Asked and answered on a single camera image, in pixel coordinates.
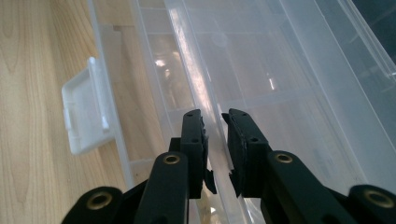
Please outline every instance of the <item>transparent plastic container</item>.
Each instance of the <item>transparent plastic container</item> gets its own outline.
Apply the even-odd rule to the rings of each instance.
[[[129,188],[180,136],[183,114],[199,108],[219,194],[205,189],[191,203],[191,222],[263,223],[260,200],[236,198],[228,176],[220,114],[236,108],[272,149],[299,156],[326,187],[347,194],[369,183],[396,192],[396,67],[351,1],[89,5],[103,71],[93,95],[108,99],[95,113],[109,111]]]

